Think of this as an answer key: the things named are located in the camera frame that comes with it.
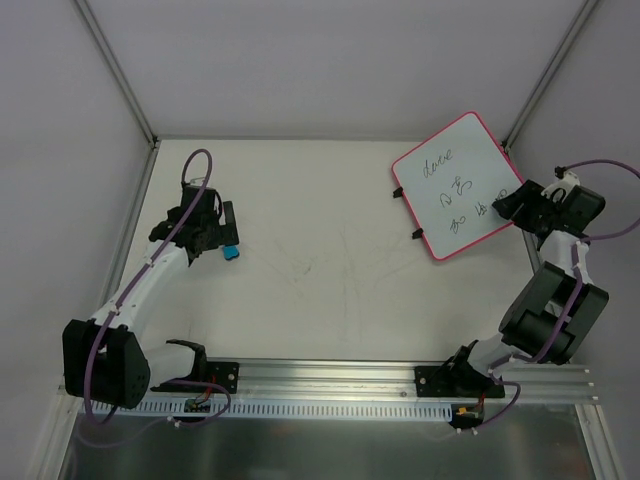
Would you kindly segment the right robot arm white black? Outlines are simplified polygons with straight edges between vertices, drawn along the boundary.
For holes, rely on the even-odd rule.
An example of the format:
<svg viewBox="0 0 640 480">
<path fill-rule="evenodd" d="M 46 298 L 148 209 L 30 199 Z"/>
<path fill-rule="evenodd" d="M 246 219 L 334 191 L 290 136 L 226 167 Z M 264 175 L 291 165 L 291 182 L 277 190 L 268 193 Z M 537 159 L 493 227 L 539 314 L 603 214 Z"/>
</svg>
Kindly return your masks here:
<svg viewBox="0 0 640 480">
<path fill-rule="evenodd" d="M 516 364 L 567 363 L 603 312 L 608 293 L 587 269 L 586 227 L 604 198 L 567 173 L 548 187 L 531 180 L 492 204 L 537 240 L 541 264 L 503 316 L 498 332 L 462 346 L 425 380 L 439 396 L 480 397 Z"/>
</svg>

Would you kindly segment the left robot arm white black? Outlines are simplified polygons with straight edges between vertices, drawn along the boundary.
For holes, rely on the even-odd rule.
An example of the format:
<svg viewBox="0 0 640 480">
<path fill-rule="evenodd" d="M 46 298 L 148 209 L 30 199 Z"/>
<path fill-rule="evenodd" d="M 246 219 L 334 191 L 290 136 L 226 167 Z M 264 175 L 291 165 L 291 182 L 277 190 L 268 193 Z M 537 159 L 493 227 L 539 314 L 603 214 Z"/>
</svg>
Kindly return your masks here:
<svg viewBox="0 0 640 480">
<path fill-rule="evenodd" d="M 149 235 L 137 271 L 89 319 L 72 320 L 62 333 L 64 385 L 77 398 L 126 409 L 148 391 L 211 392 L 236 389 L 235 363 L 215 363 L 203 345 L 170 339 L 144 349 L 140 340 L 160 297 L 202 254 L 239 256 L 233 204 L 213 188 L 182 186 L 181 202 Z"/>
</svg>

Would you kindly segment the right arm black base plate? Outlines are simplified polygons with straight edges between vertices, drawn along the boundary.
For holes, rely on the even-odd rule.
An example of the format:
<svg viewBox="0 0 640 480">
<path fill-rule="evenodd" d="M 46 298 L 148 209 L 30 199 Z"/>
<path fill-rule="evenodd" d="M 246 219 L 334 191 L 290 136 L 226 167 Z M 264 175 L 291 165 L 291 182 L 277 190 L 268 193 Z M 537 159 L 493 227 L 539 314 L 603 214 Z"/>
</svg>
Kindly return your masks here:
<svg viewBox="0 0 640 480">
<path fill-rule="evenodd" d="M 447 365 L 419 365 L 414 368 L 416 394 L 420 398 L 480 398 L 505 397 L 503 386 L 471 367 L 449 368 Z"/>
</svg>

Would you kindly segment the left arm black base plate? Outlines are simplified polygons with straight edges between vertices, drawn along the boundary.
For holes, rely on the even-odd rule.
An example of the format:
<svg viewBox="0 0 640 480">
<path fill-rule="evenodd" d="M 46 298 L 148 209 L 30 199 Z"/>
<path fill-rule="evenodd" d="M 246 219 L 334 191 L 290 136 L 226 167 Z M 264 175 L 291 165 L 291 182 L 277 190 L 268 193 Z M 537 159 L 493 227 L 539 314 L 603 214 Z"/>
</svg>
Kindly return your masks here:
<svg viewBox="0 0 640 480">
<path fill-rule="evenodd" d="M 205 379 L 226 389 L 231 395 L 237 392 L 240 364 L 223 360 L 207 360 Z"/>
</svg>

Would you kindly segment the blue whiteboard eraser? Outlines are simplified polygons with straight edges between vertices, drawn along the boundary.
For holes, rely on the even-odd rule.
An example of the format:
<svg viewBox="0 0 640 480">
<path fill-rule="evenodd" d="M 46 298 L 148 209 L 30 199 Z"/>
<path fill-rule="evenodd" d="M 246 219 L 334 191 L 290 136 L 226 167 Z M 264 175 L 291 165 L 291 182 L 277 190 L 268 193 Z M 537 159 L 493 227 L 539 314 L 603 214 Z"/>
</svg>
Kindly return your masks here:
<svg viewBox="0 0 640 480">
<path fill-rule="evenodd" d="M 226 261 L 233 261 L 240 256 L 239 248 L 236 245 L 224 246 L 222 253 Z"/>
</svg>

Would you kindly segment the pink framed whiteboard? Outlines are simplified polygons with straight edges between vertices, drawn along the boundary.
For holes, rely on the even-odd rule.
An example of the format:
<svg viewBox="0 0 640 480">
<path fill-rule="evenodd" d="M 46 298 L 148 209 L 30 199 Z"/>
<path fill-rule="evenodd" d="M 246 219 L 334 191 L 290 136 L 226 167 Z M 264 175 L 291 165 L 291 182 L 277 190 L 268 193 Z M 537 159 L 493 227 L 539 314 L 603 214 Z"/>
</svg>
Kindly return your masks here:
<svg viewBox="0 0 640 480">
<path fill-rule="evenodd" d="M 506 229 L 492 203 L 516 191 L 521 175 L 474 112 L 466 112 L 396 159 L 391 173 L 437 261 Z"/>
</svg>

